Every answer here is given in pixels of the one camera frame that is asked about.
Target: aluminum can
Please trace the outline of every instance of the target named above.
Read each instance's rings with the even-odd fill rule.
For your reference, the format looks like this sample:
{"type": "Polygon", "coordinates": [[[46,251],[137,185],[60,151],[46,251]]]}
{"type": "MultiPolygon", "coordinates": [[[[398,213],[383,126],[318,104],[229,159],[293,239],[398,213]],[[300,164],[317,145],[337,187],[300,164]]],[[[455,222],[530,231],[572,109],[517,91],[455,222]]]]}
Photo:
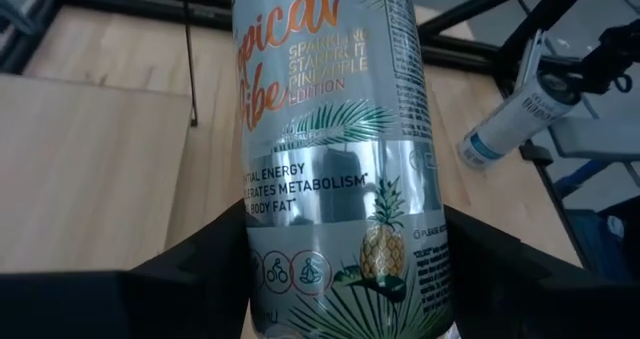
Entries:
{"type": "Polygon", "coordinates": [[[452,324],[414,15],[411,0],[233,0],[261,338],[433,338],[452,324]]]}
{"type": "Polygon", "coordinates": [[[468,166],[486,169],[536,133],[567,114],[580,101],[566,79],[538,72],[458,143],[468,166]]]}

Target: can label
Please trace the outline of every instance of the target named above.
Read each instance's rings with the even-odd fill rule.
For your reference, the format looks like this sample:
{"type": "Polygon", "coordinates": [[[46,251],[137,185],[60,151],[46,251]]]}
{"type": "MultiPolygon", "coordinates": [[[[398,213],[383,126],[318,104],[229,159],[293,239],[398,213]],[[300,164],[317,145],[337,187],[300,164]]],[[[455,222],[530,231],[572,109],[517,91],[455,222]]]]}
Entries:
{"type": "Polygon", "coordinates": [[[234,0],[254,328],[431,338],[447,232],[411,0],[234,0]]]}
{"type": "Polygon", "coordinates": [[[462,160],[486,168],[573,108],[550,97],[531,78],[472,129],[458,144],[462,160]]]}

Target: bicycle icon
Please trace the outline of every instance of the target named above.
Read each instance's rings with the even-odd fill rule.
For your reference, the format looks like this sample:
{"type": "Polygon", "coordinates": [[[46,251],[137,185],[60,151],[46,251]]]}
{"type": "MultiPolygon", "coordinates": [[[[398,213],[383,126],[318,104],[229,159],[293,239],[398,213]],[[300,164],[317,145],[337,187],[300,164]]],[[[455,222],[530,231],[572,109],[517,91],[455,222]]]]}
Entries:
{"type": "Polygon", "coordinates": [[[284,294],[291,288],[291,261],[283,252],[273,250],[265,254],[263,267],[264,283],[269,291],[284,294]]]}
{"type": "Polygon", "coordinates": [[[277,258],[269,271],[267,271],[267,280],[270,282],[274,282],[278,279],[278,281],[282,284],[286,283],[289,280],[289,275],[287,272],[280,267],[280,258],[277,258]]]}

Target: green palm leaf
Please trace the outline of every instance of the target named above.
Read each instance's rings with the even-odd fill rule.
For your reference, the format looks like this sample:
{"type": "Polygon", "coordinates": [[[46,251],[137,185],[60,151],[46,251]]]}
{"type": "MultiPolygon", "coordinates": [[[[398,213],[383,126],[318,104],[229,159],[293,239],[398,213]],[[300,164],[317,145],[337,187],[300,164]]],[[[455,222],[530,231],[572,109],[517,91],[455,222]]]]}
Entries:
{"type": "MultiPolygon", "coordinates": [[[[409,282],[409,293],[417,286],[414,275],[406,272],[404,281],[409,282]]],[[[313,304],[298,296],[302,307],[294,307],[290,313],[290,324],[305,338],[433,338],[443,325],[449,324],[451,305],[432,310],[426,315],[418,298],[408,295],[407,299],[395,304],[376,293],[375,307],[366,288],[341,288],[326,293],[324,297],[313,298],[313,304]]]]}
{"type": "Polygon", "coordinates": [[[393,123],[391,110],[367,106],[367,100],[324,104],[294,119],[282,131],[283,141],[274,152],[303,147],[352,143],[377,138],[393,123]]]}

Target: pineapple illustration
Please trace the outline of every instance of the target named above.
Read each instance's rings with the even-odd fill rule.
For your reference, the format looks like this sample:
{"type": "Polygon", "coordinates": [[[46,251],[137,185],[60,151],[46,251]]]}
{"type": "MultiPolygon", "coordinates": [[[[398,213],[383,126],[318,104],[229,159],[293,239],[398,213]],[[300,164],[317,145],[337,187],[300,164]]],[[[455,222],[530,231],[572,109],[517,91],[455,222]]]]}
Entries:
{"type": "Polygon", "coordinates": [[[360,268],[364,278],[373,279],[393,275],[400,277],[404,267],[404,241],[396,227],[404,228],[395,218],[404,214],[400,211],[400,192],[397,190],[398,177],[385,183],[380,179],[376,190],[374,216],[367,219],[373,225],[367,229],[360,249],[360,268]]]}

